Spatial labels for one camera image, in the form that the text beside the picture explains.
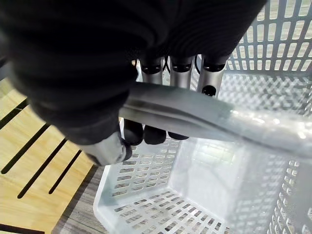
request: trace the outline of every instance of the metal cylinder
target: metal cylinder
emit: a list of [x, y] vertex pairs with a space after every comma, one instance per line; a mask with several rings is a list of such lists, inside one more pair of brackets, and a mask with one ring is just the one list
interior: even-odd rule
[[197, 91], [217, 98], [221, 87], [224, 69], [225, 65], [206, 64], [205, 58], [203, 58]]

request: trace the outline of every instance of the silver cylinder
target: silver cylinder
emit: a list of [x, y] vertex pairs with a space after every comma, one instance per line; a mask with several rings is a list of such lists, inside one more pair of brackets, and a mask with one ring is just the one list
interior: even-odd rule
[[225, 69], [225, 66], [223, 67], [221, 71], [218, 71], [218, 72], [207, 71], [204, 68], [203, 60], [202, 60], [200, 75], [199, 75], [199, 80], [198, 80], [198, 85], [197, 85], [197, 91], [199, 93], [202, 93], [202, 90], [205, 86], [211, 85], [216, 89], [215, 97], [217, 98], [219, 91], [220, 91], [220, 87], [221, 87], [224, 69]]
[[120, 132], [111, 134], [108, 138], [93, 145], [78, 145], [87, 154], [94, 156], [101, 166], [122, 162], [126, 155], [126, 146], [121, 142]]
[[177, 72], [173, 69], [172, 62], [170, 61], [170, 86], [190, 89], [191, 76], [192, 76], [193, 61], [189, 71]]

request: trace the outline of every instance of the rectangular hole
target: rectangular hole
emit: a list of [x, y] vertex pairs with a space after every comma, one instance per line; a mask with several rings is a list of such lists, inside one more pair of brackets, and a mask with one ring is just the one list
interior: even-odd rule
[[268, 41], [273, 41], [275, 38], [276, 23], [269, 24]]
[[213, 224], [214, 221], [215, 221], [215, 219], [214, 219], [214, 218], [211, 218], [211, 219], [209, 220], [209, 222], [208, 222], [208, 225], [211, 226], [211, 225]]
[[135, 175], [135, 179], [137, 179], [137, 178], [143, 178], [143, 177], [145, 177], [145, 176], [147, 176], [147, 173], [139, 173], [139, 174], [136, 174], [136, 175]]
[[257, 69], [258, 71], [262, 70], [262, 60], [257, 61]]
[[147, 201], [146, 199], [142, 199], [140, 201], [134, 202], [133, 204], [138, 205], [138, 204], [141, 204], [141, 203], [146, 202], [146, 201]]
[[252, 59], [254, 57], [254, 46], [253, 45], [248, 46], [248, 55], [249, 55], [250, 59]]
[[143, 172], [143, 171], [147, 171], [149, 169], [149, 167], [139, 167], [137, 169], [138, 172]]
[[297, 171], [296, 171], [296, 170], [293, 170], [293, 171], [292, 171], [292, 175], [293, 175], [293, 176], [297, 176]]
[[179, 220], [183, 220], [187, 215], [187, 213], [184, 213], [182, 216], [179, 217]]
[[178, 199], [179, 199], [179, 197], [177, 196], [177, 197], [175, 197], [175, 198], [172, 198], [171, 201], [176, 201], [176, 200], [178, 200]]
[[122, 164], [123, 165], [136, 165], [136, 161], [123, 161]]
[[286, 44], [282, 43], [278, 46], [278, 50], [277, 50], [277, 57], [281, 58], [284, 55], [284, 50], [285, 50], [285, 46]]
[[305, 62], [304, 62], [304, 64], [303, 64], [303, 66], [302, 66], [302, 68], [301, 68], [301, 71], [302, 72], [305, 72], [307, 69], [308, 69], [308, 67], [309, 67], [309, 65], [310, 65], [310, 63], [311, 63], [311, 59], [307, 59]]
[[232, 61], [228, 60], [228, 66], [230, 68], [230, 70], [233, 70], [233, 64], [232, 64]]
[[142, 155], [141, 158], [152, 158], [152, 155]]
[[149, 178], [149, 179], [147, 180], [147, 182], [151, 182], [151, 181], [155, 181], [155, 180], [157, 180], [157, 178]]
[[151, 170], [158, 170], [161, 169], [161, 166], [151, 167]]
[[145, 219], [145, 220], [143, 220], [143, 221], [139, 222], [138, 224], [136, 224], [136, 225], [132, 226], [132, 228], [133, 228], [133, 229], [138, 229], [138, 228], [140, 228], [140, 227], [144, 226], [144, 225], [145, 225], [145, 224], [147, 224], [147, 223], [148, 223], [148, 220], [147, 220], [147, 219]]
[[165, 183], [167, 183], [167, 181], [160, 181], [160, 182], [158, 182], [158, 185], [165, 184]]
[[130, 211], [128, 211], [128, 212], [125, 212], [125, 213], [120, 214], [120, 216], [121, 216], [121, 217], [126, 217], [126, 216], [128, 216], [128, 215], [134, 214], [135, 212], [137, 212], [137, 210], [136, 210], [136, 209], [132, 209], [132, 210], [130, 210]]
[[304, 25], [304, 20], [299, 20], [296, 22], [296, 25], [295, 25], [295, 28], [293, 31], [293, 35], [292, 35], [293, 40], [298, 40], [300, 38], [303, 25]]
[[156, 201], [154, 201], [155, 203], [159, 203], [159, 202], [161, 202], [161, 201], [163, 201], [164, 200], [164, 198], [160, 198], [160, 199], [157, 199]]
[[289, 50], [288, 50], [288, 53], [287, 53], [287, 57], [288, 58], [291, 58], [293, 56], [296, 47], [297, 47], [297, 43], [291, 43], [290, 44]]
[[236, 70], [240, 70], [239, 62], [237, 60], [234, 61]]
[[247, 63], [245, 60], [242, 60], [242, 67], [243, 67], [243, 70], [247, 70]]
[[202, 212], [201, 211], [197, 211], [196, 214], [194, 215], [195, 217], [198, 217]]
[[156, 175], [159, 175], [159, 172], [151, 172], [150, 173], [150, 176], [156, 176]]
[[119, 196], [119, 195], [122, 195], [122, 194], [125, 194], [125, 193], [127, 193], [127, 190], [115, 192], [115, 193], [112, 194], [112, 196], [113, 196], [113, 197], [114, 197], [114, 196]]
[[194, 227], [192, 228], [192, 231], [196, 232], [196, 230], [199, 228], [199, 226], [201, 225], [201, 223], [197, 222]]
[[119, 173], [133, 172], [134, 170], [135, 170], [134, 168], [121, 169]]
[[172, 166], [171, 165], [164, 165], [163, 168], [164, 169], [170, 169], [170, 168], [172, 168]]
[[164, 218], [162, 219], [160, 222], [158, 222], [159, 225], [163, 225], [165, 222], [167, 222], [169, 219], [168, 218]]
[[257, 39], [258, 41], [263, 41], [264, 38], [264, 25], [259, 24], [257, 25]]
[[253, 60], [249, 61], [249, 67], [250, 67], [250, 70], [254, 70], [254, 61]]
[[250, 26], [247, 30], [247, 41], [248, 42], [254, 41], [254, 30], [252, 26]]
[[131, 191], [134, 192], [134, 191], [138, 191], [141, 189], [143, 189], [143, 186], [138, 186], [138, 187], [132, 188]]
[[177, 205], [180, 205], [181, 203], [183, 203], [184, 202], [184, 200], [180, 200], [180, 201], [178, 201], [176, 204]]
[[132, 178], [132, 176], [129, 176], [129, 175], [127, 175], [127, 176], [119, 176], [119, 177], [117, 177], [117, 181], [131, 179], [131, 178]]
[[220, 227], [221, 227], [221, 223], [217, 223], [214, 229], [216, 229], [217, 231], [219, 231]]
[[115, 210], [115, 212], [119, 212], [119, 211], [122, 211], [122, 210], [124, 210], [124, 209], [129, 208], [129, 207], [130, 207], [130, 205], [126, 205], [126, 206], [118, 207], [118, 208], [116, 208], [116, 209], [114, 209], [114, 210]]
[[151, 184], [146, 185], [146, 188], [150, 188], [150, 187], [153, 187], [155, 185], [156, 185], [156, 183], [151, 183]]
[[265, 61], [265, 70], [268, 71], [270, 69], [270, 65], [271, 65], [271, 60], [266, 60]]
[[179, 209], [179, 210], [176, 210], [176, 211], [173, 212], [171, 215], [172, 215], [172, 216], [176, 216], [176, 215], [177, 215], [178, 213], [180, 213], [181, 211], [182, 211], [182, 210], [180, 210], [180, 209]]
[[273, 52], [273, 44], [268, 44], [268, 46], [267, 46], [267, 58], [272, 57], [272, 52]]
[[186, 221], [186, 223], [187, 223], [187, 225], [190, 225], [193, 221], [194, 221], [194, 218], [192, 217], [192, 218], [189, 218], [189, 219]]
[[310, 4], [311, 4], [311, 0], [302, 0], [298, 15], [306, 16], [309, 12]]
[[257, 46], [257, 53], [258, 53], [258, 58], [262, 58], [263, 54], [263, 45], [258, 45]]
[[281, 40], [287, 40], [290, 27], [291, 27], [290, 22], [284, 22], [283, 23], [281, 38], [280, 38]]
[[153, 164], [162, 164], [162, 163], [164, 163], [164, 161], [163, 160], [159, 160], [159, 159], [157, 159], [157, 160], [155, 160], [153, 162]]
[[170, 195], [166, 196], [166, 198], [170, 198], [172, 196], [174, 196], [174, 194], [170, 194]]
[[137, 220], [137, 219], [139, 219], [139, 218], [141, 218], [141, 217], [142, 217], [141, 215], [137, 214], [136, 216], [127, 219], [126, 222], [127, 222], [127, 223], [132, 223], [133, 221], [135, 221], [135, 220]]
[[287, 0], [286, 9], [285, 9], [285, 18], [290, 18], [293, 16], [294, 5], [296, 0]]
[[177, 222], [172, 222], [171, 224], [169, 224], [165, 230], [168, 232], [170, 231], [173, 227], [175, 227], [177, 225]]
[[207, 234], [208, 232], [208, 228], [204, 227], [204, 229], [200, 232], [200, 234]]
[[154, 195], [154, 196], [150, 197], [149, 199], [154, 199], [156, 197], [159, 197], [159, 195]]
[[140, 206], [140, 208], [146, 208], [146, 207], [149, 207], [149, 206], [151, 206], [152, 205], [152, 203], [147, 203], [147, 204], [145, 204], [145, 205], [143, 205], [143, 206]]
[[277, 19], [279, 0], [270, 2], [270, 19]]
[[127, 187], [127, 186], [129, 186], [129, 184], [130, 184], [130, 183], [117, 184], [117, 185], [115, 186], [115, 189]]
[[297, 71], [297, 69], [298, 69], [300, 63], [301, 63], [301, 60], [297, 59], [297, 60], [293, 63], [292, 71]]
[[308, 210], [308, 217], [312, 221], [312, 208], [309, 208]]
[[151, 161], [140, 161], [140, 165], [145, 165], [145, 164], [151, 164], [152, 162]]
[[306, 35], [304, 36], [304, 39], [311, 39], [311, 38], [312, 38], [312, 20], [310, 21]]
[[171, 205], [171, 206], [167, 207], [166, 210], [169, 211], [169, 210], [171, 210], [171, 209], [174, 208], [174, 207], [176, 207], [176, 206], [175, 206], [175, 205]]
[[208, 218], [208, 215], [205, 214], [200, 220], [205, 221], [207, 218]]
[[259, 14], [257, 15], [257, 21], [263, 21], [264, 20], [264, 13], [265, 13], [265, 7], [261, 9]]
[[165, 157], [165, 155], [156, 155], [155, 158], [164, 158], [164, 157]]
[[233, 50], [232, 56], [233, 56], [234, 59], [237, 58], [237, 51], [236, 51], [236, 48]]
[[295, 229], [293, 226], [293, 222], [291, 222], [291, 220], [289, 218], [286, 220], [286, 225], [287, 225], [289, 231], [291, 232], [291, 234], [294, 234]]
[[184, 227], [180, 227], [174, 234], [181, 234], [184, 230], [185, 230]]
[[190, 204], [186, 204], [185, 206], [183, 206], [182, 208], [183, 209], [186, 209], [186, 208], [188, 208], [190, 206]]
[[240, 57], [242, 58], [242, 59], [245, 59], [246, 58], [246, 55], [245, 55], [245, 47], [244, 46], [240, 46], [239, 47], [239, 53], [240, 53]]

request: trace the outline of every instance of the wooden plank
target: wooden plank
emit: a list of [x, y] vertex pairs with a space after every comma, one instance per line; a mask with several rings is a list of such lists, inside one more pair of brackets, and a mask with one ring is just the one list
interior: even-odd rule
[[1, 170], [43, 125], [44, 122], [27, 106], [1, 129]]
[[[0, 118], [25, 100], [11, 88], [7, 80], [0, 82]], [[93, 164], [84, 153], [75, 157], [78, 147], [65, 141], [55, 127], [46, 125], [29, 106], [7, 119], [9, 122], [0, 129], [0, 169], [18, 158], [16, 155], [20, 157], [12, 167], [6, 167], [9, 170], [5, 174], [0, 174], [1, 223], [50, 233]], [[65, 176], [49, 194], [65, 169]]]
[[17, 105], [26, 99], [26, 96], [13, 89], [10, 91], [10, 84], [7, 78], [0, 81], [1, 99], [0, 99], [0, 119], [4, 118]]

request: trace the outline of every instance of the gray surface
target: gray surface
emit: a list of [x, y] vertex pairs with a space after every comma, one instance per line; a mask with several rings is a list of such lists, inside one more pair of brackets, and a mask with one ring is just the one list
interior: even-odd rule
[[93, 214], [93, 201], [103, 170], [97, 166], [90, 169], [52, 233], [108, 233]]

